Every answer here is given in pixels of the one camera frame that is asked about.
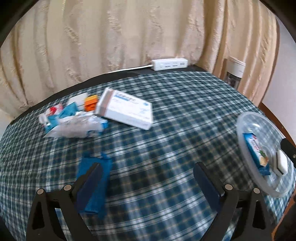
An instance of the transparent bowl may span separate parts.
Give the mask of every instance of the transparent bowl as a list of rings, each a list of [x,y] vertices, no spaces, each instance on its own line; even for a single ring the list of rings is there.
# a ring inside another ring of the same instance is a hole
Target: transparent bowl
[[[243,133],[254,133],[257,136],[263,151],[269,158],[271,173],[269,176],[262,176],[259,173],[251,157]],[[288,173],[285,176],[278,177],[273,172],[276,152],[280,149],[281,140],[285,138],[284,135],[266,117],[255,112],[244,112],[237,119],[237,137],[245,165],[258,187],[273,197],[283,197],[286,195],[294,179],[293,163],[287,157]]]

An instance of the blue snack package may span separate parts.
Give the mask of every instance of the blue snack package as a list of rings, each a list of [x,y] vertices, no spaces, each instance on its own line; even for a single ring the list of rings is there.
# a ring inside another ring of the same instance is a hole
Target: blue snack package
[[[243,133],[243,136],[260,174],[270,175],[268,157],[262,150],[257,137],[253,133]]]

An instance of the white cable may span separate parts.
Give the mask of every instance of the white cable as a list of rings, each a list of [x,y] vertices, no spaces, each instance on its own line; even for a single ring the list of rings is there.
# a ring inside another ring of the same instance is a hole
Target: white cable
[[[120,72],[120,71],[126,71],[126,70],[142,69],[142,68],[147,68],[147,67],[153,67],[153,64],[149,64],[149,65],[145,65],[145,66],[140,66],[140,67],[129,68],[129,69],[118,69],[118,70],[114,70],[114,71],[108,72],[107,74],[109,74],[109,73],[115,73],[115,72]]]

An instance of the white power strip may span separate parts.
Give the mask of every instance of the white power strip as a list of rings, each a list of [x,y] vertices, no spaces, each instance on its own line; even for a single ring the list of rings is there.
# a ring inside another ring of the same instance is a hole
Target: white power strip
[[[184,58],[163,58],[155,59],[151,61],[153,66],[151,69],[154,71],[164,70],[164,69],[178,69],[187,68],[188,60]]]

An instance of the orange block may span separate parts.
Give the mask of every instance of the orange block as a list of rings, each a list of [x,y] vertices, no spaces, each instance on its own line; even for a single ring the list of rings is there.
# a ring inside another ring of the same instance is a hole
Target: orange block
[[[98,100],[99,100],[98,95],[92,95],[92,96],[87,97],[84,101],[85,111],[95,110]]]

